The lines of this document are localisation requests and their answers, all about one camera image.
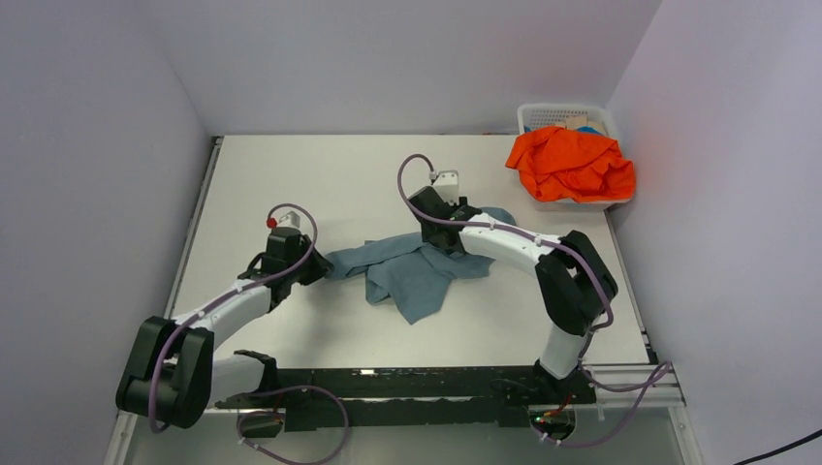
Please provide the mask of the grey-blue t shirt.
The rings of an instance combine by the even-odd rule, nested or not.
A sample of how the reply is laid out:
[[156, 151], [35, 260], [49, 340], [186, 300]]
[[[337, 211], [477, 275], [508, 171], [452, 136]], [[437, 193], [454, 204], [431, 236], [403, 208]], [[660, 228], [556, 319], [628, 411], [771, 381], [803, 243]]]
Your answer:
[[362, 275], [366, 302], [376, 306], [392, 300], [410, 325], [441, 310], [453, 281], [486, 278], [493, 264], [487, 257], [446, 253], [418, 232], [367, 240], [331, 252], [326, 260], [332, 265], [328, 279]]

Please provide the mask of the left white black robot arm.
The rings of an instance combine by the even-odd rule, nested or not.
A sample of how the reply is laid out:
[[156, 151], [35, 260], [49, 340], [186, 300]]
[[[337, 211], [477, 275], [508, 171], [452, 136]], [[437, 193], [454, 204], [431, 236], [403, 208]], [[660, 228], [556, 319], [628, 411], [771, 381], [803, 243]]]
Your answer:
[[116, 407], [151, 419], [158, 431], [189, 428], [206, 408], [241, 394], [264, 407], [279, 390], [272, 356], [214, 352], [227, 339], [282, 303], [294, 285], [309, 286], [333, 270], [296, 227], [275, 227], [264, 251], [211, 303], [174, 319], [150, 317], [138, 329], [116, 394]]

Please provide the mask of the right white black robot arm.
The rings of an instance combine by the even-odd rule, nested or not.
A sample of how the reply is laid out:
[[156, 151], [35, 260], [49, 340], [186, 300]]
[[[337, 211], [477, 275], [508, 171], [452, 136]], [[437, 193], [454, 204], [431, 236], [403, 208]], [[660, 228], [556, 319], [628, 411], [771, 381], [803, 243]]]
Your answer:
[[466, 199], [449, 204], [427, 186], [405, 200], [421, 224], [423, 241], [447, 253], [484, 257], [533, 277], [552, 322], [534, 376], [540, 398], [556, 402], [572, 386], [597, 320], [613, 321], [618, 285], [582, 232], [538, 234], [498, 222]]

